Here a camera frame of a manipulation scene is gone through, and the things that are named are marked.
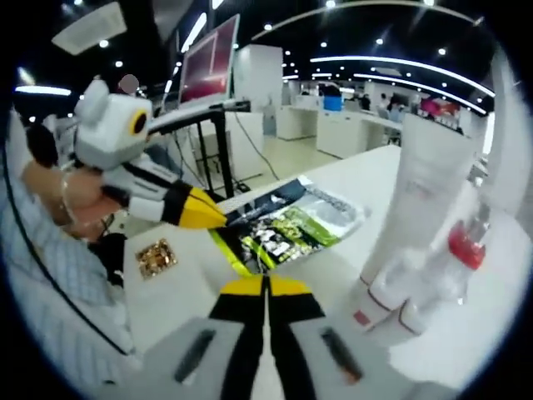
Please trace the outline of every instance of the blue object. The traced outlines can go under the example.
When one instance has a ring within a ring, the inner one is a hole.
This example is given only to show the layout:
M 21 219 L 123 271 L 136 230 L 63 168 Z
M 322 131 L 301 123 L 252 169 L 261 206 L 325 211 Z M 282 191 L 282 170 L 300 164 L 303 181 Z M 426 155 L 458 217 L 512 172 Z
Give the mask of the blue object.
M 324 109 L 330 111 L 342 111 L 342 97 L 325 96 Z

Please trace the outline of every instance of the bottle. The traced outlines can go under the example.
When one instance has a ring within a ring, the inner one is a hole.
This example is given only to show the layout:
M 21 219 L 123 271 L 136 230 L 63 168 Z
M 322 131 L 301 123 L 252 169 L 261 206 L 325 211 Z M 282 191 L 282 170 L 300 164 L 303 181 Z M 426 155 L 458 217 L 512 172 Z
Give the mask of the bottle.
M 419 286 L 411 298 L 366 335 L 384 347 L 394 346 L 422 335 L 443 304 L 462 304 L 471 275 L 485 259 L 483 242 L 490 229 L 490 214 L 482 203 L 470 223 L 458 222 L 448 235 L 447 246 L 429 257 L 420 270 Z
M 416 271 L 424 253 L 413 248 L 396 252 L 370 287 L 355 301 L 356 327 L 365 332 L 387 318 L 410 296 L 417 285 Z

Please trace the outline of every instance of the floor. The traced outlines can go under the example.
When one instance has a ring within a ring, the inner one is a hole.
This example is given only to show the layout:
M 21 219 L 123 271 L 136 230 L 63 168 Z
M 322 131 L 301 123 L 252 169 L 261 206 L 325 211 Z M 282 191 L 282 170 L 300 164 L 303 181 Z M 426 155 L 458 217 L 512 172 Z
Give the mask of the floor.
M 272 169 L 280 179 L 296 177 L 314 168 L 335 162 L 338 158 L 318 152 L 315 137 L 295 141 L 285 141 L 273 136 L 265 136 L 263 155 L 272 165 Z M 259 177 L 247 179 L 245 184 L 251 189 L 273 183 L 276 178 L 264 164 L 264 173 Z M 111 232 L 124 233 L 129 238 L 143 233 L 158 225 L 158 222 L 147 222 L 119 212 L 110 227 Z

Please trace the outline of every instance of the black ceiling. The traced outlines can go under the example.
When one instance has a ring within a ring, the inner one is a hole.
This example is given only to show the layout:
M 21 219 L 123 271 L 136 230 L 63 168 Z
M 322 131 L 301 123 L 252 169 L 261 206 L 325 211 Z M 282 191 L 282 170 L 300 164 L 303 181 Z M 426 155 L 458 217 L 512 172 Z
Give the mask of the black ceiling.
M 214 12 L 211 24 L 216 26 L 240 13 L 242 18 L 238 42 L 243 47 L 252 42 L 252 37 L 263 30 L 265 23 L 275 25 L 301 13 L 324 7 L 325 1 L 225 0 Z M 57 31 L 109 1 L 84 0 L 82 7 L 73 6 L 72 3 L 73 0 L 65 0 L 71 12 L 63 11 L 60 22 L 57 22 Z M 102 49 L 96 46 L 75 57 L 48 42 L 27 54 L 21 66 L 35 77 L 37 84 L 68 88 L 73 90 L 73 94 L 70 97 L 18 94 L 15 105 L 24 117 L 35 115 L 44 118 L 49 113 L 66 115 L 72 111 L 79 93 L 97 74 L 111 88 L 116 87 L 124 74 L 133 73 L 139 78 L 141 85 L 148 87 L 149 95 L 162 90 L 162 83 L 172 73 L 169 63 L 172 55 L 168 52 L 169 44 L 162 43 L 159 38 L 152 1 L 120 0 L 119 3 L 127 32 L 110 39 L 109 47 Z M 209 3 L 210 0 L 193 1 L 177 26 L 181 43 L 187 38 L 198 16 L 208 11 Z M 481 16 L 478 9 L 469 5 L 470 2 L 441 0 L 438 3 L 474 19 Z M 383 38 L 385 43 L 377 46 L 377 38 Z M 327 47 L 322 48 L 321 42 L 327 42 Z M 419 68 L 368 62 L 309 63 L 309 59 L 314 57 L 377 55 L 436 65 L 476 82 L 491 85 L 486 78 L 494 43 L 483 24 L 475 27 L 471 22 L 427 8 L 398 5 L 334 8 L 273 30 L 255 43 L 290 50 L 291 56 L 286 57 L 287 65 L 295 63 L 301 78 L 310 78 L 311 73 L 320 68 L 321 72 L 339 73 L 339 79 L 347 80 L 353 73 L 376 73 L 371 72 L 370 68 L 383 66 L 394 67 L 403 76 L 409 72 L 412 74 L 410 80 L 435 88 L 441 88 L 441 83 L 446 82 L 448 87 L 444 90 L 462 98 L 477 97 L 479 94 L 464 83 L 446 80 L 440 74 Z M 439 57 L 437 49 L 443 47 L 447 49 L 447 54 Z M 116 60 L 123 61 L 124 66 L 116 68 Z M 286 67 L 284 73 L 293 74 L 294 68 Z M 491 108 L 490 103 L 482 103 L 482 107 Z

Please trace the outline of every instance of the red screen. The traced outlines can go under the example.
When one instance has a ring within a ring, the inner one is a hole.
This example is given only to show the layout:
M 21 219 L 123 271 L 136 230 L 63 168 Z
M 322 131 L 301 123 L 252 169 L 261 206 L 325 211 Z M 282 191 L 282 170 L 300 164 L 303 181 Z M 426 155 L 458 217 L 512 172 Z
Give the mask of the red screen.
M 227 92 L 236 27 L 237 16 L 223 23 L 189 51 L 180 103 Z

